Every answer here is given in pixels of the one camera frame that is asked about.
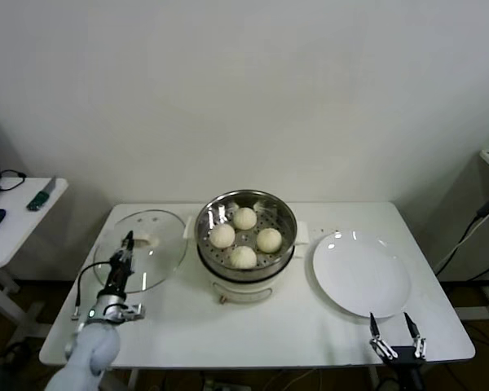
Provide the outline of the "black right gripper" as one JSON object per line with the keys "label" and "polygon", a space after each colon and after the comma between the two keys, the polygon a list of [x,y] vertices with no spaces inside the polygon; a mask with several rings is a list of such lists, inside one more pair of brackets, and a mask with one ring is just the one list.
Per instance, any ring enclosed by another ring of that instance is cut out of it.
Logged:
{"label": "black right gripper", "polygon": [[424,391],[426,387],[420,369],[425,363],[426,339],[421,336],[418,326],[407,312],[404,313],[404,318],[414,347],[388,345],[381,338],[373,313],[370,314],[370,345],[379,358],[385,361],[385,365],[395,373],[400,390]]}

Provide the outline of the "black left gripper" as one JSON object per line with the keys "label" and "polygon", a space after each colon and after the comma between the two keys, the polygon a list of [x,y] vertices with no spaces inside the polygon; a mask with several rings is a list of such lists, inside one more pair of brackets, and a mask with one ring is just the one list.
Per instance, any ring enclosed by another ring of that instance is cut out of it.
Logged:
{"label": "black left gripper", "polygon": [[101,295],[112,295],[126,299],[126,284],[128,278],[133,274],[131,262],[134,250],[134,232],[129,231],[122,240],[122,248],[112,255],[111,270],[107,282],[101,290]]}

